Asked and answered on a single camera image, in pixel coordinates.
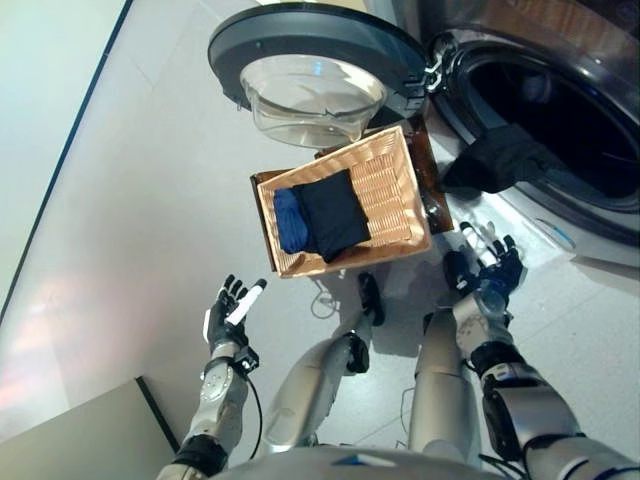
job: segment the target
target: door hinge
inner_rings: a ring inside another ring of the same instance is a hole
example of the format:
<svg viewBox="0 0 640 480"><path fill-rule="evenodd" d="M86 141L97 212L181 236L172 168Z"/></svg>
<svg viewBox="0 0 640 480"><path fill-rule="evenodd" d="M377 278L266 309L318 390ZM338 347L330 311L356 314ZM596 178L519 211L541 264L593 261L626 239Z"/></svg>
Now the door hinge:
<svg viewBox="0 0 640 480"><path fill-rule="evenodd" d="M426 93L434 93L442 83L442 54L434 55L435 61L424 67L424 89Z"/></svg>

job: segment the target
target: cable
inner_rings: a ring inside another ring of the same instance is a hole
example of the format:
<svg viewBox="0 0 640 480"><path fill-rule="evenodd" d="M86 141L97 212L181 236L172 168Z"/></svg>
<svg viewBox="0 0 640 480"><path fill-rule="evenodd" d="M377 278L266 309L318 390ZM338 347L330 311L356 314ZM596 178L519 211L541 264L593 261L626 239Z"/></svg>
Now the cable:
<svg viewBox="0 0 640 480"><path fill-rule="evenodd" d="M251 387L253 396L256 399L256 406L258 407L258 419L260 422L258 426L258 439L256 440L256 446L253 447L253 452L249 457L249 460L253 460L253 457L256 456L256 452L258 451L258 447L260 446L260 439L262 438L262 406L260 405L260 398L258 398L258 391L256 390L256 386L253 384L249 377L247 377L247 382L249 382L249 386Z"/></svg>
<svg viewBox="0 0 640 480"><path fill-rule="evenodd" d="M311 302L311 315L313 315L314 317L320 319L320 320L326 320L327 318L330 318L334 313L336 313L338 311L338 306L336 304L336 301L329 297L328 299L323 299L320 298L322 297L322 295L331 295L329 292L325 291L325 290L320 290L318 292L318 294L315 296L315 298L313 299L313 301ZM315 309L315 305L316 303L319 303L321 305L324 305L325 307L327 307L329 309L329 313L325 314L325 315L320 315L318 313L316 313L316 309Z"/></svg>
<svg viewBox="0 0 640 480"><path fill-rule="evenodd" d="M489 463L494 469L499 471L502 476L508 480L517 480L506 468L502 466L500 463Z"/></svg>
<svg viewBox="0 0 640 480"><path fill-rule="evenodd" d="M513 465L511 465L509 462L507 462L506 460L503 460L501 458L496 458L496 457L491 457L489 455L484 455L483 453L481 453L480 455L478 455L478 458L480 460L482 460L483 462L488 463L489 465L496 467L498 470L501 470L500 467L504 467L507 468L509 470L511 470L514 473L517 473L518 475L520 475L520 478L529 478L529 476L523 472L522 470L520 470L518 467L515 467Z"/></svg>
<svg viewBox="0 0 640 480"><path fill-rule="evenodd" d="M415 390L415 387L405 388L402 391L402 400L400 401L400 423L402 424L402 429L404 430L404 433L406 433L407 435L409 435L409 431L407 430L407 427L404 424L404 398L405 398L405 395L409 393L411 390Z"/></svg>
<svg viewBox="0 0 640 480"><path fill-rule="evenodd" d="M476 373L476 374L478 373L478 371L473 367L473 365L471 365L471 362L469 362L469 360L467 360L466 358L462 360L462 365L467 367L473 373Z"/></svg>

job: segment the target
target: humanoid robot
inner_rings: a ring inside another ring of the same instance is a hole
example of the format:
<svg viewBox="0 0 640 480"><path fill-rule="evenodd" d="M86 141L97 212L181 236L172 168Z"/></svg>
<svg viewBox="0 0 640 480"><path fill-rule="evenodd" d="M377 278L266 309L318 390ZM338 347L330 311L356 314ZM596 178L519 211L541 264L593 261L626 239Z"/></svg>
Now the humanoid robot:
<svg viewBox="0 0 640 480"><path fill-rule="evenodd" d="M266 286L260 280L247 289L229 276L205 315L211 358L199 408L158 480L504 478L468 463L477 418L464 365L481 382L491 444L502 458L495 466L506 478L514 472L534 480L640 478L637 463L581 432L567 403L515 347L506 309L523 276L515 242L507 236L487 245L471 225L461 230L480 269L472 273L460 251L444 258L451 294L424 320L407 451L321 446L315 434L341 377L367 371L371 329L385 319L375 279L362 273L362 314L298 360L266 414L253 460L227 470L242 434L247 383L253 388L248 375L258 366L245 315Z"/></svg>

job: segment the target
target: wicker basket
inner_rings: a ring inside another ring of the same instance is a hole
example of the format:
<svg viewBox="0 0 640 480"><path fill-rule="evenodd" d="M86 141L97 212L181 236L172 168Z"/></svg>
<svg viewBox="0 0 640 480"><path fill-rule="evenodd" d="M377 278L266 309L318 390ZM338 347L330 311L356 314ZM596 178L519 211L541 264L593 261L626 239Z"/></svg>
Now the wicker basket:
<svg viewBox="0 0 640 480"><path fill-rule="evenodd" d="M312 253L280 248L274 192L310 183L348 168L368 219L371 240L348 248L327 264ZM401 127L384 130L258 186L269 246L281 277L297 277L388 261L428 250L431 235Z"/></svg>

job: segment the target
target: tile floor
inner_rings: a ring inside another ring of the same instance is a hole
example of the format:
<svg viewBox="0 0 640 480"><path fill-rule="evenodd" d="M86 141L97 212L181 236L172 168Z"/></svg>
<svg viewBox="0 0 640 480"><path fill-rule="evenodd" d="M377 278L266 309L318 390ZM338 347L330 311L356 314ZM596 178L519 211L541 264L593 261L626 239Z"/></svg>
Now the tile floor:
<svg viewBox="0 0 640 480"><path fill-rule="evenodd" d="M303 164L312 153L252 129L206 62L215 25L251 3L164 0L171 18L156 2L134 3L0 331L2 438L137 375L184 435L206 359L202 313L229 272L270 281L247 327L261 354L254 378L265 406L292 362L356 312L356 272L315 280L268 273L248 177ZM494 218L496 202L454 210L458 219L494 220L498 233L527 245L531 271L511 304L522 351L587 433L637 458L636 280L603 280L544 237L518 238L512 229L526 230L526 221L504 205L504 218ZM394 448L406 440L400 397L412 385L421 318L445 288L443 243L373 269L389 321L374 332L370 372L344 379L321 441ZM232 464L255 440L252 402Z"/></svg>

